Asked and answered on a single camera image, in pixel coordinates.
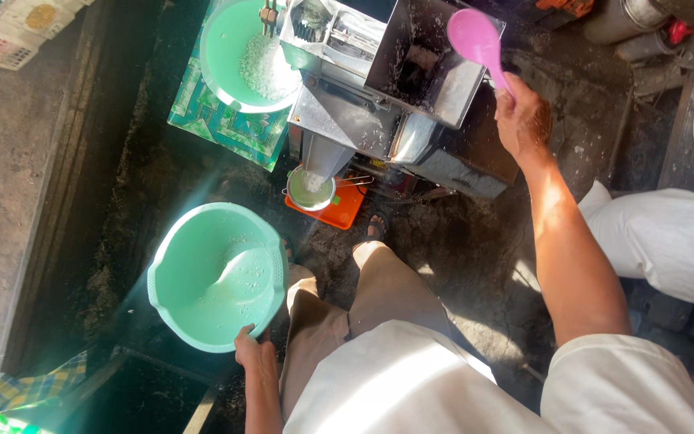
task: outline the green patterned mat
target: green patterned mat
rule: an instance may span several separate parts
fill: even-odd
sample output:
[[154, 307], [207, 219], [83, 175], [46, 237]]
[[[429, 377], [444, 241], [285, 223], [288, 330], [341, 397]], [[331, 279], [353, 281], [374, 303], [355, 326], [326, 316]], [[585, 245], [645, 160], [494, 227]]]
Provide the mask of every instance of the green patterned mat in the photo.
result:
[[240, 113], [207, 88], [200, 71], [200, 36], [212, 10], [208, 8], [205, 15], [167, 123], [218, 143], [272, 172], [288, 132], [286, 120], [291, 109]]

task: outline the pink spoon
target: pink spoon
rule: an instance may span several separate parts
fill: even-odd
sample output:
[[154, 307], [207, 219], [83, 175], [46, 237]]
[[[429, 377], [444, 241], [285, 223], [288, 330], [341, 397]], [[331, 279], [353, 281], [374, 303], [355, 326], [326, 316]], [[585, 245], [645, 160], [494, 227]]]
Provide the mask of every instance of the pink spoon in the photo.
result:
[[487, 15], [477, 9], [461, 9], [451, 15], [447, 33], [459, 55], [486, 66], [496, 88], [505, 88], [513, 95], [500, 63], [500, 35]]

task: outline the person's arm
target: person's arm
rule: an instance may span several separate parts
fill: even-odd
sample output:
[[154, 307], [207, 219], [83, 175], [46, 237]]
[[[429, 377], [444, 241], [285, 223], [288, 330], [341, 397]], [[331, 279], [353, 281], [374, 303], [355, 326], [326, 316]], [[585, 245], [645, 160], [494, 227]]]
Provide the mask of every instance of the person's arm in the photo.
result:
[[520, 78], [506, 74], [511, 97], [497, 93], [500, 140], [529, 185], [537, 281], [559, 346], [587, 334], [631, 334], [620, 281], [586, 225], [547, 148], [551, 108]]
[[282, 432], [275, 345], [269, 341], [269, 330], [259, 343], [248, 334], [253, 329], [254, 324], [247, 325], [235, 338], [235, 360], [245, 368], [245, 432]]

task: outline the plaid cloth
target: plaid cloth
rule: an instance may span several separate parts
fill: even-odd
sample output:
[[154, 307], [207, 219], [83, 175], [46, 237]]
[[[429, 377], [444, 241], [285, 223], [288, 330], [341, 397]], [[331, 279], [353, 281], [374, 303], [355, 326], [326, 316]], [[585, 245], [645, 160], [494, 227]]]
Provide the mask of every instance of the plaid cloth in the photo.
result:
[[203, 80], [200, 36], [210, 13], [222, 2], [217, 0], [208, 8], [167, 123], [218, 143], [272, 172], [287, 136], [291, 108], [274, 113], [240, 113], [222, 103]]
[[[53, 402], [61, 391], [70, 390], [85, 379], [87, 351], [82, 351], [47, 375], [14, 379], [0, 372], [0, 413], [21, 409], [39, 402]], [[10, 432], [1, 426], [0, 432]]]

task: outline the person's leg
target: person's leg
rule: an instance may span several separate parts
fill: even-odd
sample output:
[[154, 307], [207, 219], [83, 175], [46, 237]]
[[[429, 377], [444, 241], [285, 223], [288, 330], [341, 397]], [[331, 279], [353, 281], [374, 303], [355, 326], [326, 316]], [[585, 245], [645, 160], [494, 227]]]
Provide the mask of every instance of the person's leg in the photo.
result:
[[314, 275], [303, 266], [291, 264], [288, 312], [291, 327], [280, 377], [283, 420], [288, 420], [314, 369], [339, 348], [349, 334], [347, 312], [318, 298]]
[[360, 278], [349, 311], [351, 338], [389, 320], [409, 321], [451, 338], [446, 310], [438, 297], [384, 242], [362, 242], [352, 255]]

